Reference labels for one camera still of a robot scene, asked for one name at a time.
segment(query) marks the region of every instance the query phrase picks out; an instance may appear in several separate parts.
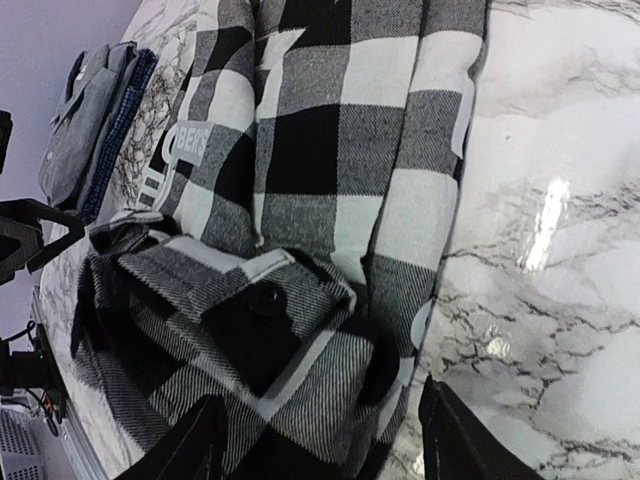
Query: black cable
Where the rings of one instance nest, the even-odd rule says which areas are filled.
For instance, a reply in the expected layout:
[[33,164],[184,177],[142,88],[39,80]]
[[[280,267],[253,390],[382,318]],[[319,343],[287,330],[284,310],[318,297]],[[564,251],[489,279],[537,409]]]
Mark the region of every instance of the black cable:
[[38,398],[38,396],[35,393],[33,393],[33,390],[27,388],[26,391],[27,391],[27,393],[29,395],[31,395],[33,398],[35,398],[36,402],[38,402],[38,405],[40,406],[40,408],[44,412],[44,415],[47,417],[46,418],[47,426],[49,427],[49,430],[51,431],[51,434],[54,437],[57,437],[58,435],[60,435],[60,431],[58,430],[58,427],[56,426],[55,422],[53,421],[53,412],[50,412],[49,410],[47,410],[47,407],[44,404],[44,401],[41,398]]
[[29,336],[29,339],[31,340],[31,332],[36,328],[36,322],[34,322],[33,320],[29,320],[27,322],[27,328],[25,328],[24,330],[16,333],[14,336],[9,337],[5,340],[3,340],[4,342],[13,342],[14,340],[19,339],[20,337],[24,337],[25,335]]

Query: black button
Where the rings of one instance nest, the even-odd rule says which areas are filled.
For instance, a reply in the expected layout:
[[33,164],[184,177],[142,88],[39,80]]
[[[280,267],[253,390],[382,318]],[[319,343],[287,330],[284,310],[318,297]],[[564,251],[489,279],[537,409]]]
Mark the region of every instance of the black button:
[[259,282],[250,286],[247,300],[252,313],[265,317],[282,315],[287,308],[287,294],[273,282]]

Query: marble table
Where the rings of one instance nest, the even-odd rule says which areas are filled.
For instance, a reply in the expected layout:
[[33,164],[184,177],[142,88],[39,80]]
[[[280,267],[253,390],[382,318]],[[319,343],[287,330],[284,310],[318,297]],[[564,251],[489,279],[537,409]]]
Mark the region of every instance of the marble table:
[[[125,34],[160,63],[101,220],[135,201],[192,59],[197,4],[144,0]],[[417,403],[429,373],[543,478],[640,478],[640,3],[497,0],[488,27],[459,211],[381,478],[424,478]],[[41,300],[81,422],[115,476],[141,452],[69,356],[87,248],[45,269]]]

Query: stack of shirts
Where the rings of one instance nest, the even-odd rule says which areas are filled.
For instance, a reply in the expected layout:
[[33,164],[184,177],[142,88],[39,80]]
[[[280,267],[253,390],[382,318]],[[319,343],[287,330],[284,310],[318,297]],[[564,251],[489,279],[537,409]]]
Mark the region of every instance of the stack of shirts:
[[96,219],[118,152],[156,65],[135,42],[93,52],[75,61],[62,92],[40,169],[49,204]]

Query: metal grille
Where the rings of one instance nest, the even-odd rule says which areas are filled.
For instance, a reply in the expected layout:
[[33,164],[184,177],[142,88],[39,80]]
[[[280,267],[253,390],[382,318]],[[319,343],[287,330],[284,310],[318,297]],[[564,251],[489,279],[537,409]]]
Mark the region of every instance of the metal grille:
[[30,421],[24,413],[0,407],[0,466],[5,480],[43,479]]
[[23,468],[7,474],[7,480],[40,480],[40,469],[38,467]]
[[0,449],[7,453],[37,455],[23,415],[10,410],[0,410]]

